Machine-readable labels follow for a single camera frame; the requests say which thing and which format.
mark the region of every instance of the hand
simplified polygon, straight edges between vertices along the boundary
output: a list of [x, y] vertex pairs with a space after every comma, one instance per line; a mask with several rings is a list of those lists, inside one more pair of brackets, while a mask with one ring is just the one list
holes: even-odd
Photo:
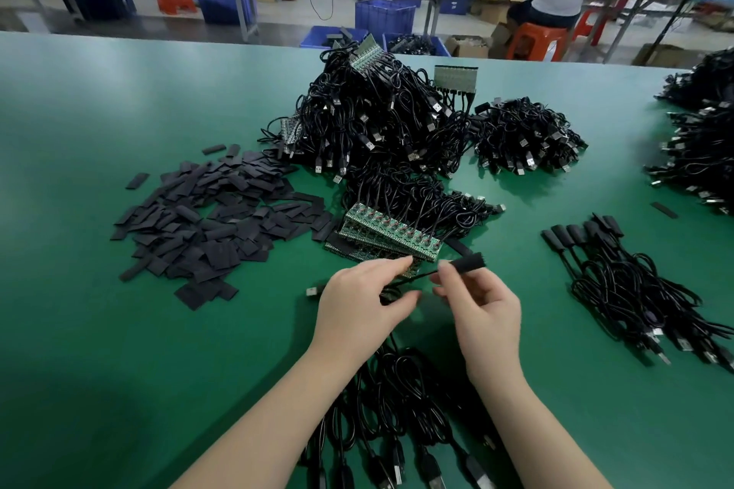
[[411, 256], [375, 259], [338, 271], [318, 302], [317, 327], [309, 350], [345, 358], [356, 372], [416, 308], [419, 290], [408, 292], [389, 306], [380, 303], [385, 285], [407, 271], [411, 263]]
[[454, 314], [469, 379], [486, 389], [523, 379], [520, 368], [520, 300], [493, 272], [477, 269], [463, 277], [442, 261], [431, 275], [436, 295]]

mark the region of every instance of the dark pants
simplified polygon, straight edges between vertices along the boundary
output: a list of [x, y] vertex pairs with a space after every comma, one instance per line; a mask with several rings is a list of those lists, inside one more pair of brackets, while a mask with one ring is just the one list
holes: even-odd
[[507, 10], [507, 17], [511, 20], [517, 21], [518, 25], [528, 23], [539, 25], [542, 28], [558, 28], [563, 30], [570, 30], [573, 28], [580, 15], [580, 13], [575, 16], [555, 16], [554, 14], [546, 14], [545, 12], [540, 12], [533, 8], [532, 0], [513, 4]]

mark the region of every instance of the left hand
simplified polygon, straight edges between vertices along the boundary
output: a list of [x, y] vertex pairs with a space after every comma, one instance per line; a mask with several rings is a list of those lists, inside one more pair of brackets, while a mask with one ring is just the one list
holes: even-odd
[[389, 306], [380, 292], [402, 272], [412, 257], [375, 259], [338, 271], [318, 302], [317, 326], [309, 351], [344, 358], [355, 372], [416, 308], [420, 290], [410, 291]]

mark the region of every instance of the floor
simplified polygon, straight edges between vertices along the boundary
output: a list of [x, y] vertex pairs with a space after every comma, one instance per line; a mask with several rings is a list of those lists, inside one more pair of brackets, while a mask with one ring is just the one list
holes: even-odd
[[[74, 21], [66, 11], [62, 0], [40, 0], [46, 8], [46, 25], [51, 32], [75, 35], [112, 36], [132, 39], [198, 40], [215, 43], [240, 43], [239, 27], [209, 25], [201, 12], [180, 16], [165, 16], [158, 8], [157, 0], [134, 0], [137, 16], [120, 21]], [[317, 24], [344, 27], [354, 26], [356, 0], [295, 0], [275, 3], [258, 3], [259, 33], [252, 42], [285, 47], [298, 47]], [[416, 9], [414, 32], [422, 32], [426, 18], [427, 2]], [[21, 11], [23, 19], [18, 18]], [[0, 29], [35, 30], [41, 24], [34, 12], [32, 0], [0, 0]], [[638, 16], [630, 26], [622, 43], [611, 58], [611, 63], [629, 65], [641, 46], [652, 42], [662, 30], [667, 19], [650, 19]], [[440, 14], [437, 35], [443, 39], [451, 35], [489, 37], [494, 25], [476, 16]], [[609, 47], [619, 31], [619, 25], [607, 24], [598, 49], [588, 51], [579, 58], [585, 38], [577, 39], [570, 49], [571, 60], [601, 62], [602, 53]], [[714, 32], [706, 27], [683, 19], [668, 34], [665, 43], [684, 49], [711, 52], [725, 49], [732, 44], [734, 35]]]

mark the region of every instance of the green workbench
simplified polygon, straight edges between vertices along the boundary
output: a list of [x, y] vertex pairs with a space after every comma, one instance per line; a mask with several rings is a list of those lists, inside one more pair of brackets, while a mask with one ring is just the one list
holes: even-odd
[[[108, 241], [112, 223], [203, 147], [256, 149], [260, 128], [292, 113], [321, 71], [318, 51], [2, 33], [0, 55], [0, 487], [167, 487], [301, 355], [317, 310], [305, 288], [351, 263], [308, 236], [276, 243], [268, 262], [230, 275], [232, 301], [191, 312], [173, 295], [182, 280], [117, 280], [133, 244]], [[651, 188], [642, 170], [671, 134], [669, 107], [653, 99], [669, 71], [404, 61], [431, 76], [436, 63], [478, 66], [477, 102], [530, 96], [590, 145], [569, 173], [525, 177], [479, 171], [470, 151], [449, 182], [507, 206], [467, 243], [523, 302], [520, 352], [540, 398], [617, 489], [731, 487], [734, 374], [667, 340], [671, 366], [640, 362], [568, 295], [539, 235], [614, 215], [629, 250], [699, 293], [706, 318], [734, 323], [734, 220]], [[141, 171], [151, 178], [125, 190]], [[328, 176], [290, 180], [337, 206]], [[450, 312], [431, 295], [397, 335], [462, 370]], [[463, 440], [498, 489], [519, 485], [504, 451]], [[425, 487], [404, 446], [404, 487]], [[469, 487], [449, 447], [435, 455], [448, 489]], [[356, 449], [349, 462], [357, 487], [370, 487]], [[305, 481], [298, 468], [289, 487]]]

